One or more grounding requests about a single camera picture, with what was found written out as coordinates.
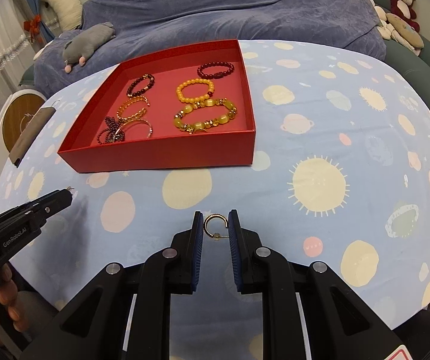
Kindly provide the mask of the person left hand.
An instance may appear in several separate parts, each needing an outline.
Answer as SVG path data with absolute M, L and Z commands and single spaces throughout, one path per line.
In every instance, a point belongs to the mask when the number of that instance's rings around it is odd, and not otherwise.
M 24 303 L 19 297 L 17 285 L 13 280 L 10 263 L 5 263 L 0 268 L 0 305 L 3 307 L 3 313 L 11 319 L 13 327 L 17 331 L 24 332 L 29 329 L 29 319 L 25 313 Z M 5 346 L 1 335 L 0 345 Z

